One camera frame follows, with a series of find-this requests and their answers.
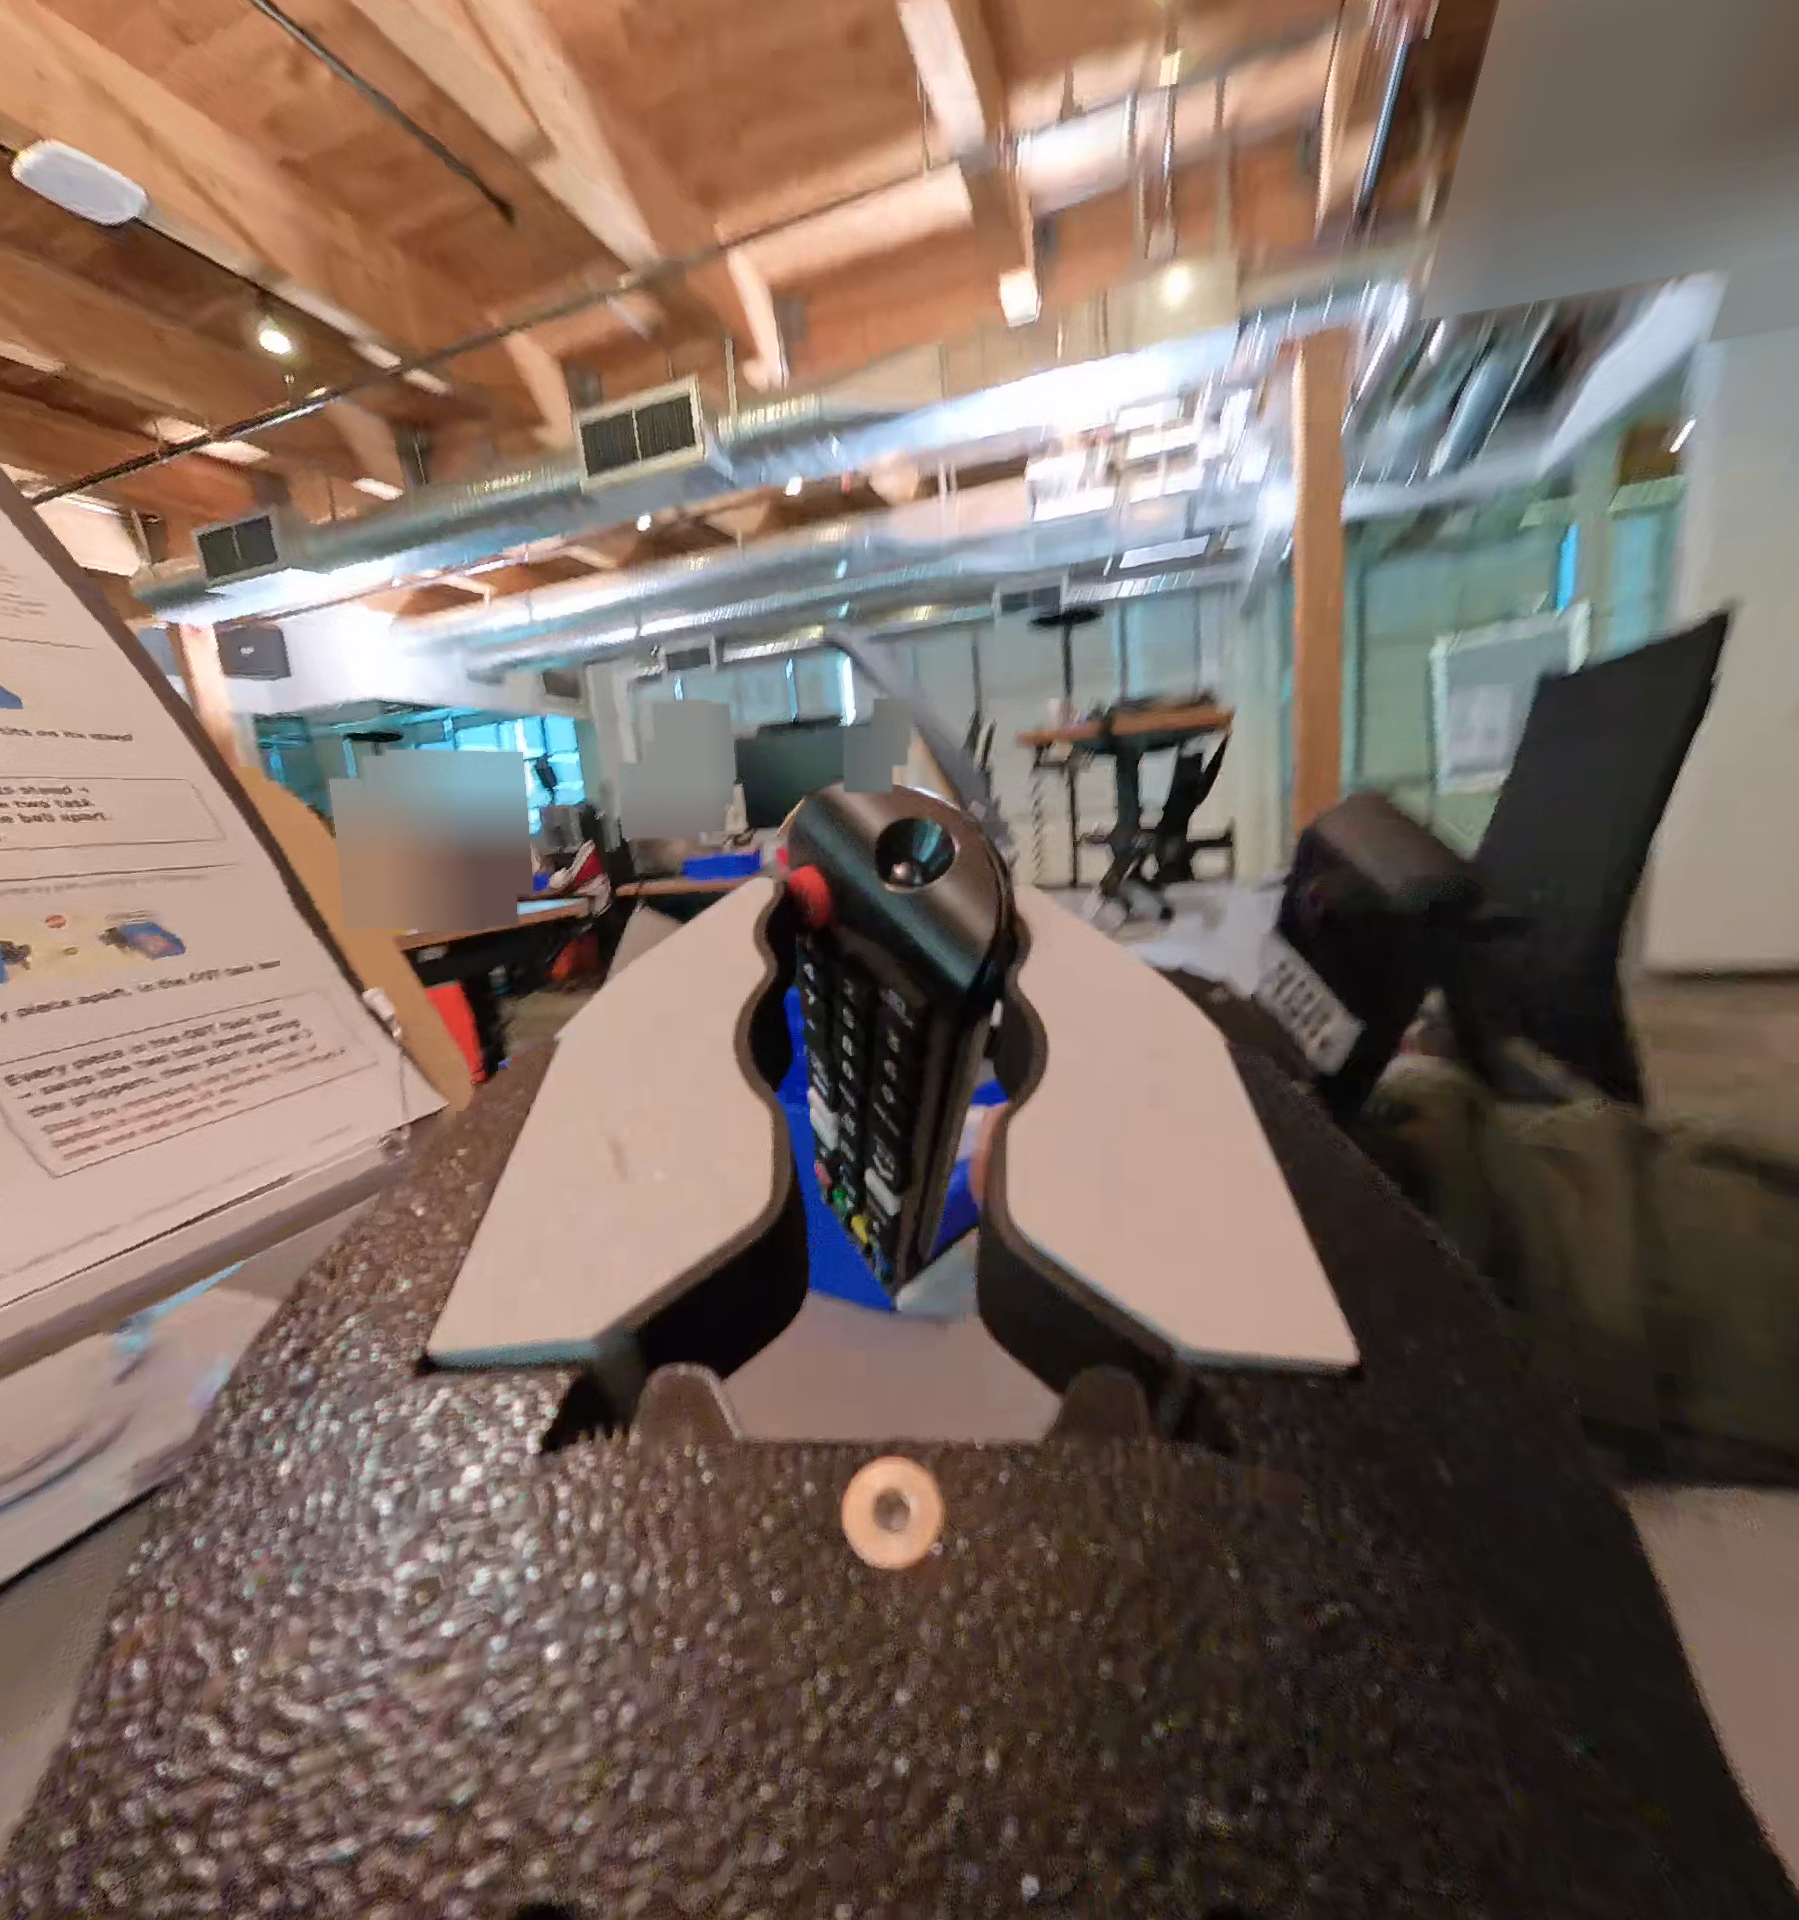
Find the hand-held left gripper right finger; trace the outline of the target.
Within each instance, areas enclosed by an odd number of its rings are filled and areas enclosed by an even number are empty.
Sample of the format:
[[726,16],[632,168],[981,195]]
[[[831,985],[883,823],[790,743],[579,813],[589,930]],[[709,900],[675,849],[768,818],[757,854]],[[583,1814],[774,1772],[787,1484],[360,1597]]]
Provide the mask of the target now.
[[1015,899],[979,1309],[1029,1372],[1356,1372],[1359,1345],[1222,1030]]

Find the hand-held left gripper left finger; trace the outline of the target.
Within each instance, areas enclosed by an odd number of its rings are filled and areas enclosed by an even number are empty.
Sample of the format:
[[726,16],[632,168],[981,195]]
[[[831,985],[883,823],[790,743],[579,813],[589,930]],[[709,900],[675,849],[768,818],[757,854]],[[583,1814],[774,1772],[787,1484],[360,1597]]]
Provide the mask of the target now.
[[798,1322],[787,909],[771,878],[737,883],[557,1034],[431,1325],[432,1368],[738,1372]]

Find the blue plastic bin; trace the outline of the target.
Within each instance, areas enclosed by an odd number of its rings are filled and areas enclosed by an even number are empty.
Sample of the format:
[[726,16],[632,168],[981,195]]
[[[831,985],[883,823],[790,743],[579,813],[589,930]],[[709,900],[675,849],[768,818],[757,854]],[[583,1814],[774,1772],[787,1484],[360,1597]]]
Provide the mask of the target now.
[[[937,1281],[927,1279],[927,1270],[917,1270],[904,1304],[895,1304],[895,1297],[883,1291],[883,1285],[875,1279],[875,1270],[867,1270],[867,1263],[861,1260],[861,1252],[857,1252],[857,1242],[852,1239],[852,1230],[838,1221],[838,1215],[821,1198],[817,1145],[815,1145],[815,1125],[809,1125],[809,1078],[808,1078],[808,1054],[802,1054],[802,1015],[800,1015],[798,988],[782,993],[782,1015],[787,1015],[787,1036],[790,1036],[790,1069],[775,1082],[775,1101],[787,1113],[790,1158],[792,1158],[792,1175],[800,1183],[800,1205],[802,1205],[802,1221],[808,1221],[809,1291],[838,1297],[838,1303],[853,1304],[853,1309],[867,1309],[867,1310],[916,1310],[916,1314],[927,1314],[927,1319],[958,1314],[958,1309],[937,1309],[933,1304],[933,1297],[937,1297],[933,1285]],[[969,1166],[970,1166],[970,1155],[979,1146],[979,1137],[985,1132],[981,1118],[987,1118],[1003,1104],[1004,1104],[1004,1088],[996,1078],[985,1078],[969,1104],[965,1125],[958,1137],[958,1160],[955,1160],[950,1183],[946,1193],[946,1211],[941,1211],[941,1221],[933,1230],[932,1269],[950,1263],[950,1269],[961,1269],[965,1276],[970,1270],[969,1258],[955,1258],[955,1252],[979,1235],[979,1199],[969,1187]]]

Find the black remote control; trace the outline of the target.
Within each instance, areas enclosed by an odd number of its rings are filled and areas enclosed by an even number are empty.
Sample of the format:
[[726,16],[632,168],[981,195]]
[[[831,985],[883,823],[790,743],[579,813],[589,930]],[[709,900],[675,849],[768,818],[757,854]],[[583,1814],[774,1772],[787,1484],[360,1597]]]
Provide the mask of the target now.
[[1004,858],[955,805],[831,785],[782,826],[817,1183],[895,1304],[933,1230],[1015,960]]

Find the person's right forearm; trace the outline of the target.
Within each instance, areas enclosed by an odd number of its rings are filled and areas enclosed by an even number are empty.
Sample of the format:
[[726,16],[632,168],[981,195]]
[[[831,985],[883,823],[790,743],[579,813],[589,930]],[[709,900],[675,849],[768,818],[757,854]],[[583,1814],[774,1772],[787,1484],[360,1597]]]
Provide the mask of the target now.
[[1356,1137],[1613,1466],[1799,1491],[1799,1155],[1514,1067],[1409,1054]]

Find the black standing desk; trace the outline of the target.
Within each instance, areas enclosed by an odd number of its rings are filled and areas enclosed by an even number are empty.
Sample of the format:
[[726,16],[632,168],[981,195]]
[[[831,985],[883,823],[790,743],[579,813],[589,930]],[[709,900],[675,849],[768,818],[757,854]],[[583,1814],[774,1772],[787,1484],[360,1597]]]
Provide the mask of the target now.
[[[1063,775],[1077,786],[1087,759],[1113,768],[1113,826],[1100,833],[1109,867],[1095,883],[1095,900],[1131,913],[1139,896],[1152,899],[1161,919],[1173,919],[1167,892],[1192,880],[1196,854],[1225,854],[1227,878],[1238,873],[1238,826],[1196,833],[1196,813],[1211,799],[1227,743],[1233,709],[1208,697],[1190,704],[1123,700],[1084,720],[1035,728],[1015,738],[1029,749],[1040,775]],[[1145,757],[1173,757],[1167,799],[1145,813],[1144,765]]]

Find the slim wooden pillar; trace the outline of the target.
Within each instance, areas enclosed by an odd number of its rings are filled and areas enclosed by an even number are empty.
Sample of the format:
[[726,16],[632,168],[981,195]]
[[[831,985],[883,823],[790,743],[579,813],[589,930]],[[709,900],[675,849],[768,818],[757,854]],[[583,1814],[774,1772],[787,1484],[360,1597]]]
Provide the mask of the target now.
[[1317,331],[1295,348],[1295,833],[1341,797],[1346,637],[1346,405],[1352,334]]

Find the grey leaning panel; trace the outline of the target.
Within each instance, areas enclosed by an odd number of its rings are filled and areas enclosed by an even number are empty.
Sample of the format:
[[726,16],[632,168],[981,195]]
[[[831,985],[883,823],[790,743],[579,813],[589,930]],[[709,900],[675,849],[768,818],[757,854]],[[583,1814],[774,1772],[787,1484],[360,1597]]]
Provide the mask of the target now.
[[898,677],[883,658],[883,644],[865,637],[861,628],[826,621],[821,628],[825,644],[840,651],[853,669],[861,669],[875,693],[898,704],[912,733],[922,743],[926,759],[933,769],[933,791],[946,793],[958,812],[981,826],[992,849],[1010,858],[1013,833],[1004,813],[992,793],[992,775],[981,768],[975,749],[955,738],[946,720]]

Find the ceiling air vent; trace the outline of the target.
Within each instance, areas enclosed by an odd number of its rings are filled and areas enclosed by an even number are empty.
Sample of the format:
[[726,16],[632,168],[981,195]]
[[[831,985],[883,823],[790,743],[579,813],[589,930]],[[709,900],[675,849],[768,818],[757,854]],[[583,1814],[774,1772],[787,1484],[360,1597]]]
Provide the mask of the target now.
[[570,438],[589,490],[616,488],[650,471],[695,468],[707,456],[698,377],[675,377],[661,386],[576,409]]

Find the white ceiling device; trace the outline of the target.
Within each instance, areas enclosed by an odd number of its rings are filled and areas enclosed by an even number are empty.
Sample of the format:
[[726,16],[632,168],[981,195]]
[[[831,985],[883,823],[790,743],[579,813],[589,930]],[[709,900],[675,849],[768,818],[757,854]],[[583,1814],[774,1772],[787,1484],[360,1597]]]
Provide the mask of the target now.
[[36,138],[9,156],[9,179],[98,228],[123,228],[147,216],[145,186],[115,164],[54,138]]

